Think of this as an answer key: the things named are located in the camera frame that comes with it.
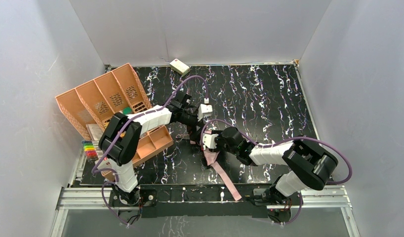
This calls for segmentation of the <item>white small box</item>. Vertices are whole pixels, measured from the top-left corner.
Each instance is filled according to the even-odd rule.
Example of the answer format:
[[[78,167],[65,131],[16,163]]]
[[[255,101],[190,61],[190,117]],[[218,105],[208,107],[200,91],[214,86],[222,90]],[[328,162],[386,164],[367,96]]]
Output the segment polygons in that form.
[[[183,63],[182,61],[180,61],[177,58],[172,60],[169,63],[169,65],[174,71],[176,71],[177,73],[179,73],[182,76],[186,75],[190,71],[190,66],[186,65],[185,63]]]

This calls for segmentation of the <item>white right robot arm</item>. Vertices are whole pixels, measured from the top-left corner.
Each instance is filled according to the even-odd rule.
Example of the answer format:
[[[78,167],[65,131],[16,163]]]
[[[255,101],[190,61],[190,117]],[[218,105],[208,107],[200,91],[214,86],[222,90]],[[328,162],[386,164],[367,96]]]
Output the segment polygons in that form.
[[[211,150],[226,151],[244,165],[286,165],[290,172],[281,175],[269,190],[260,194],[263,202],[282,201],[305,188],[322,190],[338,165],[337,158],[318,140],[305,136],[280,144],[254,143],[245,139],[235,127],[216,131],[211,141],[204,139]]]

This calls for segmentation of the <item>aluminium frame rail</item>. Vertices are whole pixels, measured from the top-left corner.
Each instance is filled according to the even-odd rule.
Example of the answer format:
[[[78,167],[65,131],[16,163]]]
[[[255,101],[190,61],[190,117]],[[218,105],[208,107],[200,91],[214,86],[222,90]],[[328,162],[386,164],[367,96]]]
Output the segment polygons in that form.
[[[218,174],[185,144],[172,146],[136,169],[144,200],[121,204],[105,179],[92,174],[94,160],[80,152],[72,177],[60,193],[53,237],[357,237],[359,231],[344,186],[304,190],[303,203],[256,206],[255,188],[286,171],[282,166],[249,168],[231,156],[220,163],[236,182],[243,200],[234,201]]]

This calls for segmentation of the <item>black and pink folding umbrella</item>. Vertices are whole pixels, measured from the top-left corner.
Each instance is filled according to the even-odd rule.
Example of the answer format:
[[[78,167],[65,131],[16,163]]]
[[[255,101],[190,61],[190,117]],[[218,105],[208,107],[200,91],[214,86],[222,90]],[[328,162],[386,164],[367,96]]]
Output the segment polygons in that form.
[[[221,130],[210,130],[210,131],[212,131],[213,133],[219,134]],[[202,148],[202,136],[203,136],[204,132],[207,132],[207,131],[203,131],[202,128],[200,128],[196,134],[189,134],[189,137],[190,137],[190,140],[192,141],[192,143],[198,144]],[[224,182],[224,185],[230,191],[234,200],[235,201],[241,200],[242,199],[241,194],[238,192],[237,188],[235,187],[235,185],[232,182],[232,180],[230,179],[230,177],[227,175],[225,170],[222,168],[222,166],[217,161],[217,157],[218,157],[219,153],[222,151],[219,151],[217,149],[217,151],[212,152],[209,150],[203,150],[203,148],[202,148],[202,151],[204,153],[204,157],[205,157],[207,165],[211,166],[217,172],[217,174],[221,177],[222,181]]]

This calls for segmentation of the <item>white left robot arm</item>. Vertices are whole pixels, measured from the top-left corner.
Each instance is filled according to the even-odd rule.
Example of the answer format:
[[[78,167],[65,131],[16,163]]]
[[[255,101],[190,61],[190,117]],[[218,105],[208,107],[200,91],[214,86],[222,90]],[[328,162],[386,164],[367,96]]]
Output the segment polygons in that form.
[[[211,112],[212,106],[209,104],[209,98],[205,98],[204,103],[191,113],[188,111],[192,107],[190,100],[190,95],[180,92],[164,105],[154,106],[130,117],[121,113],[113,115],[99,140],[99,148],[110,161],[115,185],[120,190],[131,193],[138,185],[132,158],[137,151],[141,135],[147,131],[178,122],[187,127],[189,139],[198,143],[203,127],[203,110],[208,109]]]

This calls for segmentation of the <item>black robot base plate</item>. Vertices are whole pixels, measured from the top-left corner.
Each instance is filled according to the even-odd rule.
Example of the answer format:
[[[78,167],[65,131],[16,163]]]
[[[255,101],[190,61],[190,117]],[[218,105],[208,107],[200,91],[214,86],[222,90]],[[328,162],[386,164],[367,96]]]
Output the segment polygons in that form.
[[[109,205],[118,210],[143,210],[142,218],[167,216],[250,216],[288,221],[301,203],[298,193],[282,201],[263,202],[260,194],[269,184],[236,184],[242,199],[235,201],[230,191],[213,185],[141,185],[132,203],[112,190]]]

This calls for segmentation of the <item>orange plastic desk organizer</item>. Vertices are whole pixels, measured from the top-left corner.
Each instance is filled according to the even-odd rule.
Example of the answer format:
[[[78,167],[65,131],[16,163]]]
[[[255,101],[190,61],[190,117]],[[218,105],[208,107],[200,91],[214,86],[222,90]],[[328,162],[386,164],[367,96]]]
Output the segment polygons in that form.
[[[130,107],[133,114],[155,104],[142,84],[143,74],[126,63],[97,78],[56,96],[62,114],[85,140],[91,140],[87,124],[98,124],[104,131],[116,112]],[[132,161],[140,183],[159,183],[168,169],[168,150],[173,145],[166,126],[144,133]]]

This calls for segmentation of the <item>white paper pad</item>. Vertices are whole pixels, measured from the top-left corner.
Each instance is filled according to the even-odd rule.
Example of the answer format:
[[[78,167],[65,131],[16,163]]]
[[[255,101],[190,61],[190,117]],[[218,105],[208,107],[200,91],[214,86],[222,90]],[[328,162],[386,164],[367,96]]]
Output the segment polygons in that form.
[[[98,124],[87,124],[86,129],[92,141],[99,141],[104,132]]]

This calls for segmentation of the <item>colourful marker set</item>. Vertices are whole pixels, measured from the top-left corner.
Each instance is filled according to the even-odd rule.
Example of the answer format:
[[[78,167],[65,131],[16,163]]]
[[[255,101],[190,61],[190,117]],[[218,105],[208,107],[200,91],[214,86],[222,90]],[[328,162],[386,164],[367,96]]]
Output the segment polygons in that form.
[[[83,145],[84,155],[89,161],[96,161],[99,159],[97,150],[92,141],[84,140],[81,142]]]

